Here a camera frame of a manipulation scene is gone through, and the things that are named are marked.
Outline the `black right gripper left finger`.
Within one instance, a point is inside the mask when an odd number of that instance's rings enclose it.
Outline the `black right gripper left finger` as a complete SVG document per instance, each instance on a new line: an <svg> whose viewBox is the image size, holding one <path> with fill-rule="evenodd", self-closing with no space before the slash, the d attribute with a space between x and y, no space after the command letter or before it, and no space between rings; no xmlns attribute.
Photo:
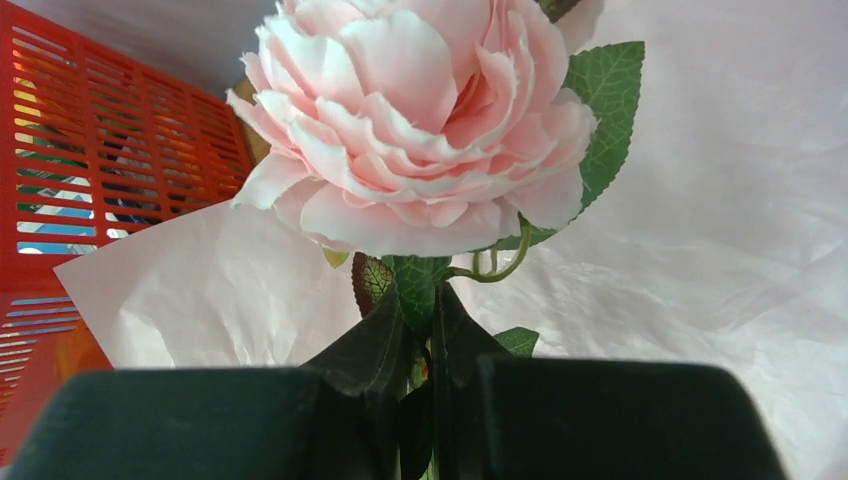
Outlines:
<svg viewBox="0 0 848 480"><path fill-rule="evenodd" d="M12 479L392 479L409 333L397 294L299 367L89 371Z"/></svg>

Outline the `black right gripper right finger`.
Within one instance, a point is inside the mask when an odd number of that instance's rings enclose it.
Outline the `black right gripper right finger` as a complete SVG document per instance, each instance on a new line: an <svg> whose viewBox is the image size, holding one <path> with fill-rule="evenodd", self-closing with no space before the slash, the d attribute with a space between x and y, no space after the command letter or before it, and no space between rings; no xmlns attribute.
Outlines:
<svg viewBox="0 0 848 480"><path fill-rule="evenodd" d="M510 354L451 286L432 333L441 479L782 479L747 391L709 365Z"/></svg>

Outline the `pink peony flower stem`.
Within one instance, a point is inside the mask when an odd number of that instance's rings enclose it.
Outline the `pink peony flower stem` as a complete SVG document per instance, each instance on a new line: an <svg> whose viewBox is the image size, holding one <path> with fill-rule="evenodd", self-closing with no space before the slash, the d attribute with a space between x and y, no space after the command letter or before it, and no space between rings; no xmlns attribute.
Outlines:
<svg viewBox="0 0 848 480"><path fill-rule="evenodd" d="M628 156L646 46L590 47L600 1L283 1L234 113L269 147L233 199L352 257L401 383L397 479L433 468L433 327L450 281L500 282Z"/></svg>

